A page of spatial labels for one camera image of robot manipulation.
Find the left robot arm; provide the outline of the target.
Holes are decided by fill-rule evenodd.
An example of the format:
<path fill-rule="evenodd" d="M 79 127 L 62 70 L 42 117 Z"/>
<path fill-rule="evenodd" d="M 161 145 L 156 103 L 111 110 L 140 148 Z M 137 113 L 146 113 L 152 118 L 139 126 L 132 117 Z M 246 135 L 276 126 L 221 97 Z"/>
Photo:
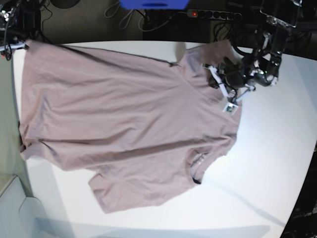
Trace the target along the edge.
<path fill-rule="evenodd" d="M 239 63 L 224 58 L 217 67 L 209 66 L 209 86 L 230 90 L 253 88 L 256 84 L 271 86 L 278 79 L 287 38 L 297 25 L 301 6 L 300 0 L 264 0 L 260 13 L 265 21 L 255 31 L 256 46 L 251 53 L 236 48 L 243 56 Z"/>

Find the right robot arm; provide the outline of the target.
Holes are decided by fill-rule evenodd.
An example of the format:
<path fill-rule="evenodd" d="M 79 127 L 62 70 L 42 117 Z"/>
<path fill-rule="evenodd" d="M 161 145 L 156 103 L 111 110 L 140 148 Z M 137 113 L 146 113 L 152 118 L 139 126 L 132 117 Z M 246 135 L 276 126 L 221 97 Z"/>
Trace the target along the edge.
<path fill-rule="evenodd" d="M 28 49 L 26 40 L 41 38 L 43 34 L 42 11 L 49 0 L 2 0 L 0 2 L 0 56 L 10 61 L 17 49 Z"/>

